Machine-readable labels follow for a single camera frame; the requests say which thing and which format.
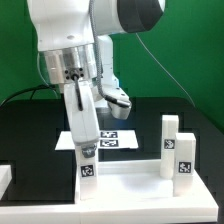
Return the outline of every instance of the white wooden block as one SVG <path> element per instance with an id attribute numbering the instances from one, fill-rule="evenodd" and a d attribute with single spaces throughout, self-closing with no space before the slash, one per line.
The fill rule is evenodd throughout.
<path id="1" fill-rule="evenodd" d="M 172 179 L 174 170 L 175 135 L 178 132 L 179 118 L 177 115 L 163 115 L 161 140 L 160 176 Z"/>
<path id="2" fill-rule="evenodd" d="M 0 200 L 12 179 L 10 165 L 0 166 Z"/>
<path id="3" fill-rule="evenodd" d="M 195 149 L 196 139 L 193 133 L 176 134 L 174 196 L 186 195 L 192 189 Z"/>

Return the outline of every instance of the white block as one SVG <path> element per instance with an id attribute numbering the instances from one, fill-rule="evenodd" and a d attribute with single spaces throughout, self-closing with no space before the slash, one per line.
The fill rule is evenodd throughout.
<path id="1" fill-rule="evenodd" d="M 75 150 L 77 163 L 77 178 L 79 178 L 79 199 L 87 200 L 95 198 L 97 194 L 98 182 L 98 152 L 96 150 L 95 156 L 85 158 L 82 154 L 82 149 L 77 146 Z"/>
<path id="2" fill-rule="evenodd" d="M 195 149 L 196 139 L 193 133 L 176 134 L 174 196 L 189 194 L 192 189 Z"/>
<path id="3" fill-rule="evenodd" d="M 172 179 L 174 170 L 175 135 L 178 132 L 177 115 L 163 115 L 160 176 Z"/>
<path id="4" fill-rule="evenodd" d="M 11 179 L 11 167 L 9 165 L 0 166 L 0 200 L 4 195 Z"/>

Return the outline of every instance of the white upright post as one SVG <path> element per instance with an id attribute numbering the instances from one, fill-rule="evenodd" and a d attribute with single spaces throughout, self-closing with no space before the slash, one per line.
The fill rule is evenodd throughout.
<path id="1" fill-rule="evenodd" d="M 175 169 L 173 178 L 174 196 L 190 192 L 193 184 L 196 139 L 193 133 L 177 133 Z"/>
<path id="2" fill-rule="evenodd" d="M 177 115 L 163 115 L 160 176 L 165 179 L 173 177 L 175 135 L 178 132 L 178 127 Z"/>
<path id="3" fill-rule="evenodd" d="M 75 147 L 76 164 L 80 184 L 80 200 L 95 198 L 97 193 L 98 179 L 98 149 L 95 156 L 85 158 L 82 154 L 81 147 Z"/>

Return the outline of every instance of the metal part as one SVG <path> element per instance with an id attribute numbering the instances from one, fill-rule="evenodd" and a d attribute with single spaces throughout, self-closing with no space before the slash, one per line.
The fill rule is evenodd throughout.
<path id="1" fill-rule="evenodd" d="M 96 151 L 96 144 L 82 147 L 82 154 L 86 159 L 94 157 L 95 151 Z"/>
<path id="2" fill-rule="evenodd" d="M 92 44 L 62 50 L 40 52 L 52 84 L 73 82 L 73 77 L 92 82 L 96 77 L 96 62 Z"/>

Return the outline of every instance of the green wall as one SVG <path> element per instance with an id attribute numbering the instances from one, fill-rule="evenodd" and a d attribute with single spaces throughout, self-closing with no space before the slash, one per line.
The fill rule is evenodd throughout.
<path id="1" fill-rule="evenodd" d="M 224 132 L 224 1 L 167 0 L 158 25 L 140 36 L 189 92 L 196 107 Z M 134 34 L 112 38 L 115 74 L 130 96 L 187 98 Z M 26 1 L 0 0 L 0 101 L 15 91 L 41 84 L 36 54 L 36 35 Z M 35 95 L 48 97 L 54 95 Z"/>

